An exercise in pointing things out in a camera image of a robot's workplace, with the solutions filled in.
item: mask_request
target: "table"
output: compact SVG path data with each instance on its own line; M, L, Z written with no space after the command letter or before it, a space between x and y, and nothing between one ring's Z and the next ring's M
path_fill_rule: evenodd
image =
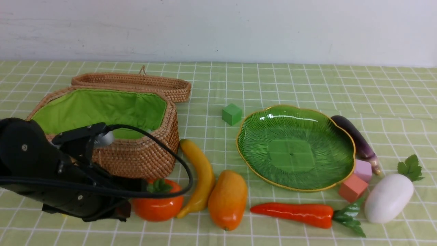
M69 86L71 77L88 72L138 73L177 77L192 83L189 102L177 104L181 138L200 146L218 176L224 169L243 175L249 187L240 226L224 233L207 211L183 219L145 223L133 216L84 223L40 211L41 204L1 190L0 245L169 245L169 246L431 246L437 244L437 68L363 67L256 63L112 63L81 61L0 61L0 118L25 118L48 93ZM268 201L347 202L332 188L296 193L273 187L248 170L236 151L239 124L221 120L234 103L244 115L276 104L316 109L348 117L379 156L383 174L417 154L425 179L415 182L411 202L392 222L375 225L359 215L366 239L341 225L330 230L250 215L249 206ZM187 176L177 164L170 178L180 185ZM381 179L375 177L370 189Z

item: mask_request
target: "green cube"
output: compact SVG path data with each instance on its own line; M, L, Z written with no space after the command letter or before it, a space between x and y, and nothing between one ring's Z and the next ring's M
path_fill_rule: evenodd
M222 110L222 120L233 126L241 120L243 111L237 105L231 103Z

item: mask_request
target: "carrot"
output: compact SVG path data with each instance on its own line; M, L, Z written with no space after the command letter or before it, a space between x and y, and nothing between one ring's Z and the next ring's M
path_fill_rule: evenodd
M250 208L254 214L293 220L318 228L329 229L332 221L338 222L354 230L361 237L366 237L361 223L355 218L360 211L364 198L356 200L341 210L334 210L324 204L285 204L270 202L255 205Z
M271 217L298 221L319 228L328 229L332 226L332 207L323 204L284 204L264 203L253 206L250 212Z

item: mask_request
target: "white radish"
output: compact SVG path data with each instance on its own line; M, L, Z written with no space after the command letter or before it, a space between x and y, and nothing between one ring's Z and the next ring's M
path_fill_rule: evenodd
M385 224L396 218L414 193L413 182L422 180L422 167L416 155L398 163L398 173L383 178L370 192L364 215L371 223Z

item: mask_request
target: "wicker basket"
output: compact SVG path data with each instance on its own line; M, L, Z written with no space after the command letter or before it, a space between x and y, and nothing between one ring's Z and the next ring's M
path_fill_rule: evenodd
M72 78L71 85L86 85L100 87L111 85L122 89L149 89L164 94L173 102L184 102L190 97L191 84L187 81L147 75L145 66L142 66L138 75L121 73L88 73Z
M164 88L158 82L165 81ZM166 110L160 127L151 134L177 153L179 132L176 105L188 99L191 84L186 81L151 77L136 74L84 74L73 79L72 86L46 95L27 117L32 119L37 111L49 102L56 100L77 89L99 89L153 93L166 102ZM51 140L55 135L47 134ZM167 177L174 168L176 159L148 137L140 139L115 139L107 147L94 149L93 161L112 175L126 178L158 179Z

